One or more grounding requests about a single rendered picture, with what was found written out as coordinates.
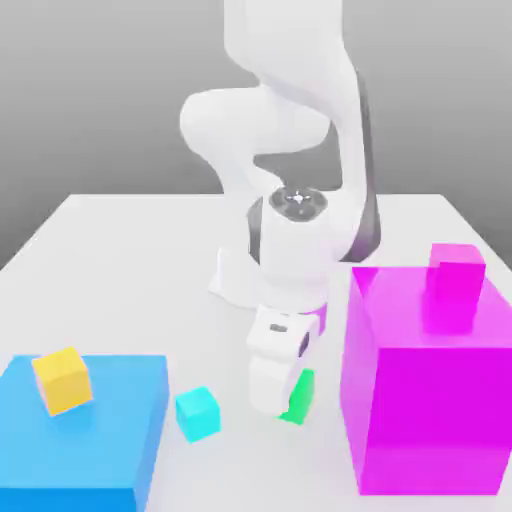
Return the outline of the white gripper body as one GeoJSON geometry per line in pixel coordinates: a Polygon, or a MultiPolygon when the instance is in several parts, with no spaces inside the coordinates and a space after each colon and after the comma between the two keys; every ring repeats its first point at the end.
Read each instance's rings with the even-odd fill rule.
{"type": "Polygon", "coordinates": [[[289,408],[289,400],[299,377],[299,364],[252,356],[249,363],[251,405],[264,414],[279,416],[289,408]]]}

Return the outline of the small green cube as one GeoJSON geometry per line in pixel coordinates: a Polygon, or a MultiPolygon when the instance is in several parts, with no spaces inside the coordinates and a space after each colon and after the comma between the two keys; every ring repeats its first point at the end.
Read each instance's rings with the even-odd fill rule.
{"type": "Polygon", "coordinates": [[[288,410],[279,416],[280,420],[302,425],[311,407],[315,390],[315,372],[305,368],[293,389],[288,410]]]}

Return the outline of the small cyan cube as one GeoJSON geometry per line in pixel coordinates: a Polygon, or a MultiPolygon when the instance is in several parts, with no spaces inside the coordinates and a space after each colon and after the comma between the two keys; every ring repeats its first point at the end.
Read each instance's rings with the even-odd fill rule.
{"type": "Polygon", "coordinates": [[[175,398],[176,419],[190,443],[221,430],[219,405],[207,387],[198,387],[175,398]]]}

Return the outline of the small yellow cube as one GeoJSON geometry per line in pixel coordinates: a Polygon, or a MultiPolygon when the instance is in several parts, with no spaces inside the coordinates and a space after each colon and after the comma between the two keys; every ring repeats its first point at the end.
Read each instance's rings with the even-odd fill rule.
{"type": "Polygon", "coordinates": [[[34,358],[32,369],[39,394],[51,417],[93,400],[88,368],[74,347],[34,358]]]}

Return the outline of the small magenta cube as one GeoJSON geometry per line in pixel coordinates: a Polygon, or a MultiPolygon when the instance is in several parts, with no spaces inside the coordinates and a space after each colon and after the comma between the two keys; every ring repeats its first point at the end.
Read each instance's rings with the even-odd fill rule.
{"type": "Polygon", "coordinates": [[[486,263],[474,245],[432,245],[422,296],[428,333],[462,335],[472,330],[485,271],[486,263]]]}

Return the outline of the large magenta box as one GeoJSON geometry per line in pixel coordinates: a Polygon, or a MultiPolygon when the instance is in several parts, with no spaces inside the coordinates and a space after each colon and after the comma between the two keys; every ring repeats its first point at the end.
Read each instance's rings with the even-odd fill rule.
{"type": "Polygon", "coordinates": [[[512,452],[512,305],[443,305],[422,267],[351,273],[340,405],[363,495],[494,495],[512,452]]]}

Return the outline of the large blue box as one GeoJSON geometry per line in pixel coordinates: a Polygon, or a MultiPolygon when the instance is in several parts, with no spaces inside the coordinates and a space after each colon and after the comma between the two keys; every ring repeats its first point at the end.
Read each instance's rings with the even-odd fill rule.
{"type": "Polygon", "coordinates": [[[0,376],[0,512],[145,512],[166,416],[162,355],[89,355],[93,400],[51,417],[29,355],[0,376]]]}

